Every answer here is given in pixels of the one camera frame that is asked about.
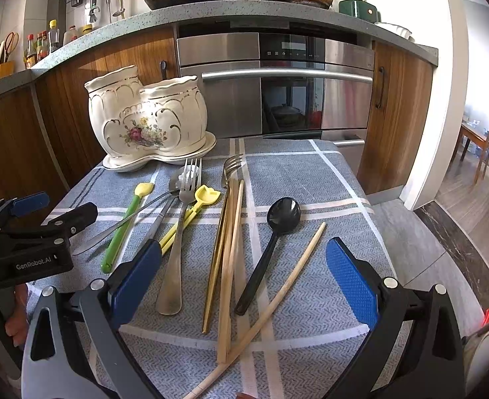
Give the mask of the person's left hand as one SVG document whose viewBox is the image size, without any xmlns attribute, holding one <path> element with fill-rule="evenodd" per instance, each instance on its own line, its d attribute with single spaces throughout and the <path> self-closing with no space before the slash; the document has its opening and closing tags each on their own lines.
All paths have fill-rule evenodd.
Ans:
<svg viewBox="0 0 489 399">
<path fill-rule="evenodd" d="M 5 323 L 5 332 L 13 340 L 14 347 L 24 345 L 28 333 L 26 304 L 28 298 L 27 284 L 14 287 L 14 311 Z"/>
</svg>

